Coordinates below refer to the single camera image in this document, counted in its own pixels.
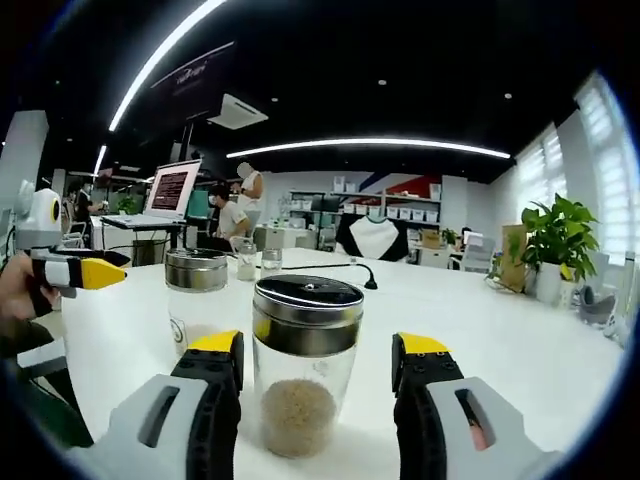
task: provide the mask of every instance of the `air conditioner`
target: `air conditioner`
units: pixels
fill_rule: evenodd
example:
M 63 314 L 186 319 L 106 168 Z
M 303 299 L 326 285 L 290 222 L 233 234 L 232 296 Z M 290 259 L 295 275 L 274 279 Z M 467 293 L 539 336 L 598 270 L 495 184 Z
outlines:
M 269 117 L 251 105 L 244 103 L 233 95 L 225 93 L 222 98 L 220 115 L 211 117 L 208 121 L 217 123 L 229 130 L 238 130 L 239 128 L 244 128 L 268 119 Z

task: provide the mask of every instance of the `rice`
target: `rice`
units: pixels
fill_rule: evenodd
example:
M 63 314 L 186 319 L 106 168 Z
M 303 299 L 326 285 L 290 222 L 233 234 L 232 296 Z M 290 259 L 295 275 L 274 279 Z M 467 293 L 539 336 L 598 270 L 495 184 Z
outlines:
M 272 384 L 262 397 L 266 447 L 284 457 L 310 457 L 331 436 L 336 404 L 321 384 L 305 379 Z

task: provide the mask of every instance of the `monitor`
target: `monitor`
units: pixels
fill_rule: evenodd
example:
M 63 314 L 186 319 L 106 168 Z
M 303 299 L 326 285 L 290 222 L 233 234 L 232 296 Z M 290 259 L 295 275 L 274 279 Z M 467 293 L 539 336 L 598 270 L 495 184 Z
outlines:
M 189 198 L 187 218 L 204 220 L 209 218 L 209 192 L 207 190 L 194 190 Z
M 193 160 L 158 167 L 144 214 L 184 220 L 201 163 Z

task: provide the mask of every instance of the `green leaves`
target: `green leaves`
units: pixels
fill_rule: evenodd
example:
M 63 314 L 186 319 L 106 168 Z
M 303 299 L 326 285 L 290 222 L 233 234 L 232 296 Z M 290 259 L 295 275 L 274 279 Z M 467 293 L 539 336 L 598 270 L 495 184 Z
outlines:
M 556 194 L 551 208 L 533 202 L 542 210 L 525 208 L 521 219 L 529 239 L 522 261 L 538 268 L 541 263 L 566 264 L 575 268 L 575 280 L 595 275 L 588 252 L 599 248 L 590 222 L 597 222 L 588 208 Z

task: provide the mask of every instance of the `cable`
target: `cable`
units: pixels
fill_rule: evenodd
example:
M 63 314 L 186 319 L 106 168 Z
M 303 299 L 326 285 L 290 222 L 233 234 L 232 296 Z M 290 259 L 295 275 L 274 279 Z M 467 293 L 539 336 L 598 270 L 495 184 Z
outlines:
M 164 236 L 164 242 L 162 243 L 162 261 L 164 262 L 164 252 L 167 249 L 167 242 L 169 242 L 169 232 Z
M 373 270 L 371 270 L 371 268 L 369 268 L 368 266 L 366 266 L 363 263 L 336 263 L 333 265 L 309 265 L 306 267 L 282 267 L 281 270 L 287 270 L 287 271 L 291 271 L 291 270 L 307 270 L 307 269 L 311 269 L 311 268 L 343 268 L 343 267 L 362 267 L 362 268 L 366 268 L 369 271 L 369 280 L 367 280 L 367 283 L 364 284 L 364 288 L 366 288 L 367 290 L 377 290 L 378 289 L 378 284 L 376 283 L 376 279 L 373 275 Z
M 136 266 L 137 260 L 138 260 L 138 248 L 140 248 L 140 241 L 138 240 L 138 231 L 134 230 L 133 233 L 136 236 L 136 243 L 135 243 L 135 247 L 133 247 L 133 266 Z

